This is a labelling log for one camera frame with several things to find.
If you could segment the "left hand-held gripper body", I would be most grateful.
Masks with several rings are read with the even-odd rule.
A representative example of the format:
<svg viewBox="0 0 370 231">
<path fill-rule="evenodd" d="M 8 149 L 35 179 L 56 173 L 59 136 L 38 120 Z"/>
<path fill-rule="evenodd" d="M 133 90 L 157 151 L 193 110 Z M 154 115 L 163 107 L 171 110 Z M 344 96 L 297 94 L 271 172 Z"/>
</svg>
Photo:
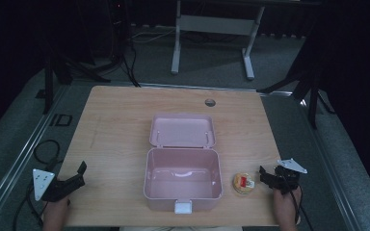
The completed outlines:
<svg viewBox="0 0 370 231">
<path fill-rule="evenodd" d="M 59 181 L 53 172 L 34 169 L 32 173 L 36 201 L 57 202 L 85 185 L 81 174 Z"/>
</svg>

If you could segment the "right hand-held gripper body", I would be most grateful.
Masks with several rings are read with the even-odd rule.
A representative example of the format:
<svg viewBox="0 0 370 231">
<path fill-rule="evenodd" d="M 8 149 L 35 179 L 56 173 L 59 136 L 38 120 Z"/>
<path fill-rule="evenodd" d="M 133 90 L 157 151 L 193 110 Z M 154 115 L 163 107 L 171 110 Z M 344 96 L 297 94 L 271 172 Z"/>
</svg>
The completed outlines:
<svg viewBox="0 0 370 231">
<path fill-rule="evenodd" d="M 275 174 L 266 174 L 265 184 L 271 189 L 280 190 L 282 194 L 290 193 L 299 186 L 300 175 L 307 174 L 307 169 L 302 167 L 293 158 L 278 160 Z"/>
</svg>

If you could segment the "round yellow snack packet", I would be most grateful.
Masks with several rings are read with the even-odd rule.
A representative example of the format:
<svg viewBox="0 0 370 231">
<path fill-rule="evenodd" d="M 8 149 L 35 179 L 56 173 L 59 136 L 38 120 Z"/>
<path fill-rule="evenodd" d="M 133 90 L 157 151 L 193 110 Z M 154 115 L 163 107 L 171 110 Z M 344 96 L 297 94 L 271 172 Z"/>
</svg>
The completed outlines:
<svg viewBox="0 0 370 231">
<path fill-rule="evenodd" d="M 240 194 L 249 194 L 253 191 L 255 183 L 248 173 L 238 172 L 233 177 L 232 186 Z"/>
</svg>

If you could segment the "pink plastic storage box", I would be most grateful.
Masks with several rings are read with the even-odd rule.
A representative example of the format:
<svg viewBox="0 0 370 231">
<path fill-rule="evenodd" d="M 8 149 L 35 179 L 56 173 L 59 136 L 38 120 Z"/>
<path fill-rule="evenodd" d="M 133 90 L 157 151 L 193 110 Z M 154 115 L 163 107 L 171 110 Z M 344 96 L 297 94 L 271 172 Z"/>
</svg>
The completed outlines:
<svg viewBox="0 0 370 231">
<path fill-rule="evenodd" d="M 153 211 L 210 211 L 223 196 L 220 157 L 209 115 L 157 114 L 151 122 L 144 196 Z"/>
</svg>

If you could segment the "person's left hand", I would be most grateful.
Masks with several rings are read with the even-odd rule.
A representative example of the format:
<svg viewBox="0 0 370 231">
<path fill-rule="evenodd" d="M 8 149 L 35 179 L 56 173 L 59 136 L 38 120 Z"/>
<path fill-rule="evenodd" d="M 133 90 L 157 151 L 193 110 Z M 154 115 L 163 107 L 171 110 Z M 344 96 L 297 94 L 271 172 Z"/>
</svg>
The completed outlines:
<svg viewBox="0 0 370 231">
<path fill-rule="evenodd" d="M 68 216 L 69 199 L 67 197 L 48 202 L 43 211 L 42 231 L 63 231 Z"/>
</svg>

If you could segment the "person's right hand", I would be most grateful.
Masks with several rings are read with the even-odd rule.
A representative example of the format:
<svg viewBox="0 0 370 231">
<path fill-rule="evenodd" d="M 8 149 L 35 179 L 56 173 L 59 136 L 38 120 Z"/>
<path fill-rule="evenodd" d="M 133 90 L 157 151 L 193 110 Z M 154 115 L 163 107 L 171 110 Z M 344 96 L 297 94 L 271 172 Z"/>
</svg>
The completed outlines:
<svg viewBox="0 0 370 231">
<path fill-rule="evenodd" d="M 280 190 L 273 189 L 274 193 L 274 215 L 280 231 L 298 231 L 296 225 L 296 209 L 300 206 L 302 192 L 301 188 L 292 191 L 291 194 L 282 194 Z"/>
</svg>

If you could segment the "wooden table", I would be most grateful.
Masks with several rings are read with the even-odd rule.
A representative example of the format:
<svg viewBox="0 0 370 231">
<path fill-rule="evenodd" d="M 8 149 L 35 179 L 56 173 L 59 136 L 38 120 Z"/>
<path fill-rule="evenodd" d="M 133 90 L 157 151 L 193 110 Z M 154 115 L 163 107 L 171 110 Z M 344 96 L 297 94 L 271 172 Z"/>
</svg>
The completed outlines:
<svg viewBox="0 0 370 231">
<path fill-rule="evenodd" d="M 143 193 L 149 133 L 158 113 L 212 117 L 224 195 L 211 211 L 177 215 L 148 208 Z M 87 165 L 86 184 L 71 196 L 70 226 L 270 226 L 271 190 L 248 195 L 231 185 L 237 172 L 255 175 L 278 161 L 278 148 L 260 96 L 254 91 L 131 87 L 92 88 L 60 175 Z"/>
</svg>

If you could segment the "black tripod stand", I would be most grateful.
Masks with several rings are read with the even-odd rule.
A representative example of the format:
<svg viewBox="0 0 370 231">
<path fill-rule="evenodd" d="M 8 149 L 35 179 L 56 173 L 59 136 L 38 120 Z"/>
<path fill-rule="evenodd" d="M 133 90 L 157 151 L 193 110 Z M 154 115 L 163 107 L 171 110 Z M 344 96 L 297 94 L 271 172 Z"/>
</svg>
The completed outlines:
<svg viewBox="0 0 370 231">
<path fill-rule="evenodd" d="M 292 96 L 294 99 L 303 100 L 310 93 L 307 119 L 313 129 L 317 128 L 315 118 L 320 95 L 321 75 L 334 47 L 334 39 L 329 39 L 330 35 L 331 29 L 321 19 L 318 19 L 286 77 L 267 88 L 258 90 L 260 93 L 269 94 L 297 81 L 298 84 L 293 90 Z"/>
<path fill-rule="evenodd" d="M 44 110 L 54 103 L 53 75 L 61 84 L 72 82 L 70 68 L 96 82 L 109 83 L 83 63 L 94 64 L 79 0 L 39 0 L 36 4 L 35 36 L 44 57 Z"/>
</svg>

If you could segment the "white metal desk frame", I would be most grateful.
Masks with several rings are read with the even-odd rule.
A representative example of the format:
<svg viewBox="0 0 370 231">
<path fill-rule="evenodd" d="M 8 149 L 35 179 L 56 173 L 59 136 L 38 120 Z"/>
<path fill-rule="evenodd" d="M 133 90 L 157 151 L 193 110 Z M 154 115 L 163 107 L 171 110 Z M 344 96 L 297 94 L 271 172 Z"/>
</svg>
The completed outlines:
<svg viewBox="0 0 370 231">
<path fill-rule="evenodd" d="M 207 16 L 200 14 L 186 14 L 181 10 L 183 1 L 200 1 L 213 2 L 214 4 L 223 5 L 242 5 L 253 6 L 257 11 L 253 19 L 222 17 L 222 16 Z M 248 80 L 255 78 L 254 69 L 251 62 L 251 50 L 257 37 L 259 27 L 261 25 L 263 14 L 269 7 L 306 7 L 313 8 L 322 4 L 318 1 L 307 0 L 175 0 L 175 26 L 174 32 L 174 47 L 172 53 L 171 74 L 179 73 L 180 58 L 181 58 L 181 37 L 188 33 L 198 33 L 202 35 L 213 36 L 234 36 L 246 37 L 248 43 L 241 49 L 241 59 L 245 76 Z"/>
</svg>

